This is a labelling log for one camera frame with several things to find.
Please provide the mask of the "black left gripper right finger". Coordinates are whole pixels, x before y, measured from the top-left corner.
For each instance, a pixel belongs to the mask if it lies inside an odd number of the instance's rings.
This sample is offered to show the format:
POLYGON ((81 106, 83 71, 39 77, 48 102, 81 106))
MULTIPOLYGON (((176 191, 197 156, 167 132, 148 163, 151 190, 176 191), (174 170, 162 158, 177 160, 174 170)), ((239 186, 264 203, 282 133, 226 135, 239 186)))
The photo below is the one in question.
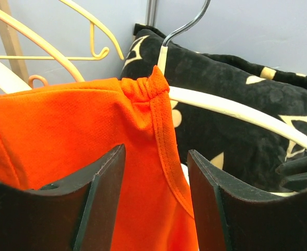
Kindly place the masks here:
POLYGON ((307 188, 283 197, 187 156, 200 250, 307 250, 307 188))

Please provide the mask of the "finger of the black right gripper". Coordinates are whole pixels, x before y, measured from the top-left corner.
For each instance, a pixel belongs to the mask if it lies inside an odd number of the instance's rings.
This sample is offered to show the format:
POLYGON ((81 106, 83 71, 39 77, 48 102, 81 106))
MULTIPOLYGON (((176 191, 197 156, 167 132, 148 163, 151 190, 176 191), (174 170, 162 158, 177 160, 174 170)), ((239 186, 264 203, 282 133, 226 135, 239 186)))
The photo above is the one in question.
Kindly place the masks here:
POLYGON ((290 191, 307 188, 307 156, 279 165, 276 173, 282 177, 280 186, 290 191))

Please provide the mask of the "pink hanger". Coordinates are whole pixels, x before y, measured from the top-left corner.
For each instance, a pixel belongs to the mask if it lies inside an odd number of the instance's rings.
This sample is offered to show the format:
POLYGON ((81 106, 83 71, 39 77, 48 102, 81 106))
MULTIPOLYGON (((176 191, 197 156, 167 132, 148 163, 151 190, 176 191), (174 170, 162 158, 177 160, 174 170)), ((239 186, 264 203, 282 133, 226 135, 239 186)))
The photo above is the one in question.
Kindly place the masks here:
MULTIPOLYGON (((12 16, 0 10, 0 20, 4 21, 28 39, 33 41, 39 47, 41 47, 45 52, 47 52, 52 58, 58 61, 67 71, 72 75, 72 77, 77 82, 83 82, 84 78, 80 74, 79 70, 70 62, 65 56, 63 56, 57 49, 55 49, 51 44, 45 41, 41 36, 33 32, 27 26, 14 19, 12 16)), ((7 93, 16 93, 30 90, 31 87, 26 84, 20 77, 18 77, 14 72, 7 68, 4 64, 0 62, 0 89, 7 93)))

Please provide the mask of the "cream hanger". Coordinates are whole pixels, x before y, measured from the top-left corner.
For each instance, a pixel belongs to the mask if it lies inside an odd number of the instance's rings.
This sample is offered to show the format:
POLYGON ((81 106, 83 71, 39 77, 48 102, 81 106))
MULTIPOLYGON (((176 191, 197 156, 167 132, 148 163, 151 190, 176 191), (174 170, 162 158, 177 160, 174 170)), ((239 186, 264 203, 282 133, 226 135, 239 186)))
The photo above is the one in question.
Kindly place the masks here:
MULTIPOLYGON (((195 18, 193 18, 184 26, 168 34, 164 39, 160 48, 160 54, 157 63, 157 67, 162 74, 165 73, 166 69, 168 44, 172 41, 172 39, 191 29, 195 24, 197 24, 204 16, 209 4, 210 1, 205 1, 203 7, 195 16, 195 18)), ((174 101, 218 112, 257 125, 271 132, 277 133, 291 141, 294 141, 296 144, 307 149, 307 136, 305 134, 274 117, 271 117, 263 112, 238 102, 179 87, 170 87, 169 97, 174 101)))

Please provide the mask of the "orange t shirt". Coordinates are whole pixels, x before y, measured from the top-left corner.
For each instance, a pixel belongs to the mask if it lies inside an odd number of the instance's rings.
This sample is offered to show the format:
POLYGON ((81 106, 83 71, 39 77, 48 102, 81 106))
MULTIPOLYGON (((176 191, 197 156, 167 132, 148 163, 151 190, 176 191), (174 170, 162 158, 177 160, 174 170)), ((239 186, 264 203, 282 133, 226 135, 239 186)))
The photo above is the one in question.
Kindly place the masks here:
POLYGON ((198 250, 169 85, 147 78, 47 86, 0 96, 0 181, 37 189, 124 144, 112 250, 198 250))

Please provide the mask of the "yellow hanger with metal hook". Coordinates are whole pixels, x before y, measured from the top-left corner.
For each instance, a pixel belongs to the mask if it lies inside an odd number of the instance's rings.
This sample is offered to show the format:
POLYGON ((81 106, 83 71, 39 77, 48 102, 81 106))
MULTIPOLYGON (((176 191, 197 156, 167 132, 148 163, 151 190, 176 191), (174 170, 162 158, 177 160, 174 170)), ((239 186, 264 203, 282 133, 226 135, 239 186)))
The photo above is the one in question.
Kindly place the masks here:
MULTIPOLYGON (((113 33, 102 23, 100 22, 93 14, 85 10, 80 5, 76 4, 73 1, 64 1, 60 0, 63 4, 67 5, 68 7, 72 8, 90 22, 90 52, 91 57, 78 57, 78 56, 70 56, 67 57, 68 60, 74 61, 98 61, 104 59, 110 52, 108 47, 104 47, 100 53, 95 53, 95 27, 98 27, 113 43, 119 57, 121 60, 124 59, 123 52, 121 47, 113 35, 113 33)), ((48 44, 44 39, 39 37, 35 32, 30 30, 24 24, 19 22, 18 20, 14 19, 12 16, 9 16, 7 13, 0 10, 0 20, 10 25, 12 28, 26 36, 32 42, 34 42, 37 46, 47 52, 48 56, 2 56, 0 55, 0 59, 15 59, 15 60, 56 60, 61 62, 61 54, 56 52, 56 49, 52 48, 50 44, 48 44)))

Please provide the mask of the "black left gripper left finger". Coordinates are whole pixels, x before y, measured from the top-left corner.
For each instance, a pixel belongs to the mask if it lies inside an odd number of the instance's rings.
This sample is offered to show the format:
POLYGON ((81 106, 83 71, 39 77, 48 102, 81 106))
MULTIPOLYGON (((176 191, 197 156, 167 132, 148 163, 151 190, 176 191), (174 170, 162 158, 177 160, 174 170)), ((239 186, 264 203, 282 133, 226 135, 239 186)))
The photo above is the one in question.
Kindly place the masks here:
POLYGON ((38 190, 0 182, 0 250, 109 250, 126 150, 38 190))

